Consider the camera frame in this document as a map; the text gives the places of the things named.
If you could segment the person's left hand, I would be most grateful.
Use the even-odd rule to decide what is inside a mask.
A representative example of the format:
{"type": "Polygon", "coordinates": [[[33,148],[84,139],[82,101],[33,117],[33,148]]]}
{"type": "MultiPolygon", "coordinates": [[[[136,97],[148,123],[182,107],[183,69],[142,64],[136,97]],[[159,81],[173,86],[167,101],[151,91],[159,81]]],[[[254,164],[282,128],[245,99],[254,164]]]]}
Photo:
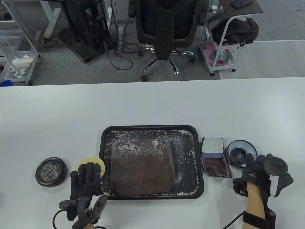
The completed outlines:
{"type": "Polygon", "coordinates": [[[70,173],[70,199],[62,201],[59,207],[67,212],[67,219],[74,222],[73,229],[88,228],[100,219],[107,203],[101,191],[101,171],[98,163],[88,162],[70,173]]]}

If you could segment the person's right hand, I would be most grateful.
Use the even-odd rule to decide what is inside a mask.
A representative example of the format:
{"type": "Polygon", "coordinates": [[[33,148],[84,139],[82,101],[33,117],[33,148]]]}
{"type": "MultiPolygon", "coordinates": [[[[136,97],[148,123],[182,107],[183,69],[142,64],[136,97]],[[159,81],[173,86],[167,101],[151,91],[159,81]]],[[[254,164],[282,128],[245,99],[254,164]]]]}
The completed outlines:
{"type": "Polygon", "coordinates": [[[245,169],[241,178],[233,179],[233,189],[241,196],[248,196],[247,183],[261,189],[262,198],[278,197],[281,191],[294,182],[288,173],[287,163],[272,154],[259,155],[254,159],[247,154],[245,169]]]}

